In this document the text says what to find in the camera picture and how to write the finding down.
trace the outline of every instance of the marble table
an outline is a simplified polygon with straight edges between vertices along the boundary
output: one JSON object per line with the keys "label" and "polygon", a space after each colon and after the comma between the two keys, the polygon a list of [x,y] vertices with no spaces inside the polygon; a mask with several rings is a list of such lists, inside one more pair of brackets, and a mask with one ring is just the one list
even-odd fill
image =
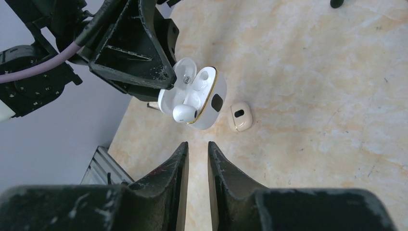
{"label": "marble table", "polygon": [[[211,230],[207,143],[271,188],[363,188],[408,230],[408,2],[184,0],[176,57],[228,83],[216,124],[194,130],[133,99],[109,153],[135,180],[190,146],[186,230]],[[253,126],[228,127],[247,102]]]}

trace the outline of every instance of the white earbud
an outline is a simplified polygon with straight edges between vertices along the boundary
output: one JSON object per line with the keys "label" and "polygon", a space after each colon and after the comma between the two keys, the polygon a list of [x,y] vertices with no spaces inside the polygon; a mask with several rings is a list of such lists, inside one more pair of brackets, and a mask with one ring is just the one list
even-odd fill
{"label": "white earbud", "polygon": [[179,104],[173,109],[173,118],[177,123],[185,124],[192,122],[197,117],[197,109],[186,104]]}

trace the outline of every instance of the cable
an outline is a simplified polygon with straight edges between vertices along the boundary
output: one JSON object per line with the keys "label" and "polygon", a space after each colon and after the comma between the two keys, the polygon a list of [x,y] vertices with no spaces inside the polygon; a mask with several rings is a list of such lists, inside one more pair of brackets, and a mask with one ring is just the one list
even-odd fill
{"label": "cable", "polygon": [[98,10],[98,12],[96,12],[93,19],[82,30],[81,34],[79,34],[75,41],[72,42],[61,53],[41,64],[32,66],[28,69],[0,75],[0,84],[39,75],[63,64],[74,54],[76,54],[81,49],[81,47],[83,47],[87,43],[87,41],[95,34],[95,32],[97,32],[100,29],[102,24],[109,19],[113,10],[115,9],[116,5],[119,2],[120,0],[105,0],[100,9]]}

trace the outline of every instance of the open earbud case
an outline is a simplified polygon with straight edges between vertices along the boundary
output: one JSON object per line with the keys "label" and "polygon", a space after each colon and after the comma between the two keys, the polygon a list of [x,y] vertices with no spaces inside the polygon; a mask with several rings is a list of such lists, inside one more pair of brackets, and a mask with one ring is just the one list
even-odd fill
{"label": "open earbud case", "polygon": [[199,130],[210,128],[217,120],[227,96],[225,78],[218,75],[214,67],[205,67],[197,73],[197,65],[191,58],[181,59],[173,69],[177,80],[174,88],[160,91],[160,110],[173,116],[177,105],[192,106],[197,110],[197,116],[187,124]]}

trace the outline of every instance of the gray wall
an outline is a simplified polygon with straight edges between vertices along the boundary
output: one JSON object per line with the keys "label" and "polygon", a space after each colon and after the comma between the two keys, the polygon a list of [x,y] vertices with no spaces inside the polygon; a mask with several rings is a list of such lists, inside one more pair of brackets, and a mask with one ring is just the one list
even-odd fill
{"label": "gray wall", "polygon": [[[102,0],[87,2],[94,13]],[[0,12],[0,51],[31,44],[31,34],[5,1],[0,1]],[[81,85],[70,83],[54,102],[0,124],[0,193],[19,184],[78,184],[96,147],[112,141],[130,96],[86,66],[71,66],[84,81]]]}

